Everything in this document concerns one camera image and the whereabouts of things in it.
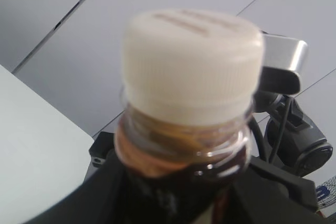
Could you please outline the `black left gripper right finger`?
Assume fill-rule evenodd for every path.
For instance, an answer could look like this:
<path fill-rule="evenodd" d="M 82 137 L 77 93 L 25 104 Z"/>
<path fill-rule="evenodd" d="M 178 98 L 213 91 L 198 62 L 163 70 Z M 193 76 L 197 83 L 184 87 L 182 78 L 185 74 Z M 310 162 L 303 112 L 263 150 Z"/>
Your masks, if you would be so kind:
<path fill-rule="evenodd" d="M 245 174 L 230 192 L 231 223 L 323 223 L 256 174 Z"/>

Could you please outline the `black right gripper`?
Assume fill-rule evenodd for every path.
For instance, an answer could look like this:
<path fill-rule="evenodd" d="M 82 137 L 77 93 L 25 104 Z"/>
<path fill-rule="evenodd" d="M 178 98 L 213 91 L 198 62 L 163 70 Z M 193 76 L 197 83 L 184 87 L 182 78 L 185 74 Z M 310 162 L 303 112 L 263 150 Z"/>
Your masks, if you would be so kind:
<path fill-rule="evenodd" d="M 101 132 L 89 149 L 101 166 L 117 150 L 130 169 L 131 194 L 160 211 L 200 211 L 252 164 L 264 179 L 285 187 L 288 196 L 316 210 L 315 189 L 290 183 L 304 177 L 332 156 L 332 145 L 303 113 L 295 99 L 259 91 L 258 112 L 270 119 L 260 130 L 250 111 L 225 123 L 183 125 L 162 121 L 128 107 L 119 135 Z"/>

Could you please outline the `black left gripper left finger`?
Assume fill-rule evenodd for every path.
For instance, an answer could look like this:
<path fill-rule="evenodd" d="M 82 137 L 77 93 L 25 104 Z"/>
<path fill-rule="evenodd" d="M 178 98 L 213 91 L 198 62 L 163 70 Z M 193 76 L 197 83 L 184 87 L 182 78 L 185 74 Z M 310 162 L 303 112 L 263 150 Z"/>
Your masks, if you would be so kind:
<path fill-rule="evenodd" d="M 124 223 L 128 185 L 125 167 L 109 153 L 74 192 L 27 223 Z"/>

